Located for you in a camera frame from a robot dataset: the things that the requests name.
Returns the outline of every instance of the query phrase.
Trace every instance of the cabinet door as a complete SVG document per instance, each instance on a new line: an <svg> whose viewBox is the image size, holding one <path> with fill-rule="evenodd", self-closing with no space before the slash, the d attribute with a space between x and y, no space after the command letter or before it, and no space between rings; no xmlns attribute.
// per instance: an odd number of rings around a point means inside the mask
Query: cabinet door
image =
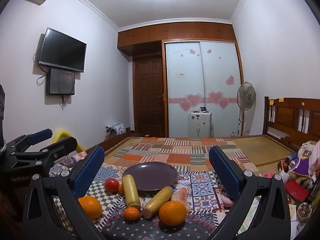
<svg viewBox="0 0 320 240"><path fill-rule="evenodd" d="M202 22L201 26L204 38L221 39L218 23Z"/></svg>
<svg viewBox="0 0 320 240"><path fill-rule="evenodd" d="M167 39L167 26L166 24L156 24L149 26L149 39L150 41L161 41Z"/></svg>
<svg viewBox="0 0 320 240"><path fill-rule="evenodd" d="M149 26L132 29L132 44L144 43L149 40Z"/></svg>
<svg viewBox="0 0 320 240"><path fill-rule="evenodd" d="M183 25L186 38L203 38L200 22L185 22Z"/></svg>
<svg viewBox="0 0 320 240"><path fill-rule="evenodd" d="M220 29L221 39L232 40L232 41L236 40L236 36L235 36L235 33L233 31L233 27L231 24L220 23L219 29Z"/></svg>
<svg viewBox="0 0 320 240"><path fill-rule="evenodd" d="M118 33L118 48L132 45L132 30Z"/></svg>
<svg viewBox="0 0 320 240"><path fill-rule="evenodd" d="M183 23L167 23L168 39L183 39L186 37Z"/></svg>

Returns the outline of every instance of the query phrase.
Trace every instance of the screw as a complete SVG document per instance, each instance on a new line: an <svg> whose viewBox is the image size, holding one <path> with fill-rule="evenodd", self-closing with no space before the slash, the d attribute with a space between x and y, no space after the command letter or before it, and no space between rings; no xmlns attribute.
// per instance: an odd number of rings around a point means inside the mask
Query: screw
<svg viewBox="0 0 320 240"><path fill-rule="evenodd" d="M39 174L35 174L35 175L33 175L33 176L32 176L32 179L33 179L33 180L37 180L37 179L39 179Z"/></svg>
<svg viewBox="0 0 320 240"><path fill-rule="evenodd" d="M245 171L244 171L244 174L245 174L247 177L251 177L253 173L252 173L252 171L245 170Z"/></svg>
<svg viewBox="0 0 320 240"><path fill-rule="evenodd" d="M68 175L69 175L69 171L68 170L64 170L64 171L61 172L61 176L62 177L66 177Z"/></svg>
<svg viewBox="0 0 320 240"><path fill-rule="evenodd" d="M276 180L281 180L282 178L281 178L281 176L279 174L275 174L275 179Z"/></svg>

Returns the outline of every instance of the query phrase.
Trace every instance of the red tomato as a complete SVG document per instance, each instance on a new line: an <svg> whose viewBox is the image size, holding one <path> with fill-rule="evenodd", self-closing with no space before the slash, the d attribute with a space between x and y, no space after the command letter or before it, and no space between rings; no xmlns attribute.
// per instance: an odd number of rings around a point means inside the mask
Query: red tomato
<svg viewBox="0 0 320 240"><path fill-rule="evenodd" d="M104 187L108 192L118 192L119 182L116 179L106 179Z"/></svg>

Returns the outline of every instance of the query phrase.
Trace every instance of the purple plate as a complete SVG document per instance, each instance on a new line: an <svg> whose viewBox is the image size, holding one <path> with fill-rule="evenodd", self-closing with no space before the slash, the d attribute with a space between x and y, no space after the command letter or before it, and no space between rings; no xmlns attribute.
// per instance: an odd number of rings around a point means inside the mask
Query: purple plate
<svg viewBox="0 0 320 240"><path fill-rule="evenodd" d="M132 175L137 190L154 191L170 186L177 180L177 170L167 163L138 163L127 168L122 176Z"/></svg>

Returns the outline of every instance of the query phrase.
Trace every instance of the wooden cabinet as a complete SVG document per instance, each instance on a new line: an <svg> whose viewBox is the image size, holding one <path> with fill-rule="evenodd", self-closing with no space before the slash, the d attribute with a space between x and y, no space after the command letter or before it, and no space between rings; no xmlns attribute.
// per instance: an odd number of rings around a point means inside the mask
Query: wooden cabinet
<svg viewBox="0 0 320 240"><path fill-rule="evenodd" d="M203 38L201 22L185 22L184 31L186 38Z"/></svg>
<svg viewBox="0 0 320 240"><path fill-rule="evenodd" d="M151 41L149 39L149 26L132 29L132 44Z"/></svg>
<svg viewBox="0 0 320 240"><path fill-rule="evenodd" d="M118 33L118 48L132 45L132 30Z"/></svg>
<svg viewBox="0 0 320 240"><path fill-rule="evenodd" d="M219 23L202 22L201 26L204 38L221 39Z"/></svg>
<svg viewBox="0 0 320 240"><path fill-rule="evenodd" d="M158 50L158 43L161 44L162 40L167 39L217 39L236 42L236 36L231 24L213 22L176 22L149 25L119 32L118 48L121 48L120 50L127 55L138 55L138 52L145 52L146 54L154 53L155 49Z"/></svg>
<svg viewBox="0 0 320 240"><path fill-rule="evenodd" d="M156 24L149 26L149 39L150 41L161 41L167 39L167 25Z"/></svg>
<svg viewBox="0 0 320 240"><path fill-rule="evenodd" d="M186 37L183 22L167 23L166 25L167 39L184 39Z"/></svg>
<svg viewBox="0 0 320 240"><path fill-rule="evenodd" d="M219 32L220 32L221 39L223 40L232 40L232 41L236 40L236 36L231 24L219 23Z"/></svg>

